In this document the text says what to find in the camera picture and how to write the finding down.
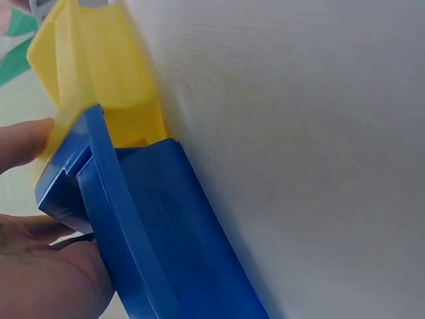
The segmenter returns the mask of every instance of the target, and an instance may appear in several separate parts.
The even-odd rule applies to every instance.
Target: yellow plastic part
[[[101,104],[115,148],[166,138],[149,59],[120,3],[97,9],[59,0],[27,58],[58,107],[55,126],[36,161],[35,181],[85,109]]]

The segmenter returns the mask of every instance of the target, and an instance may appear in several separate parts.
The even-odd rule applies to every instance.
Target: blue plastic piece
[[[94,106],[36,198],[55,219],[93,230],[130,318],[268,318],[175,140],[115,150]]]

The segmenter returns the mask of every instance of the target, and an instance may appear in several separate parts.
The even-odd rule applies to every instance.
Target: textured white surface
[[[425,2],[126,0],[274,318],[425,314]]]

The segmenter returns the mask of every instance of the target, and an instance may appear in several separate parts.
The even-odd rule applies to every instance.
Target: skin
[[[0,128],[0,173],[44,148],[52,119]],[[48,216],[0,215],[0,318],[93,319],[114,289],[92,241],[49,243],[73,230]]]

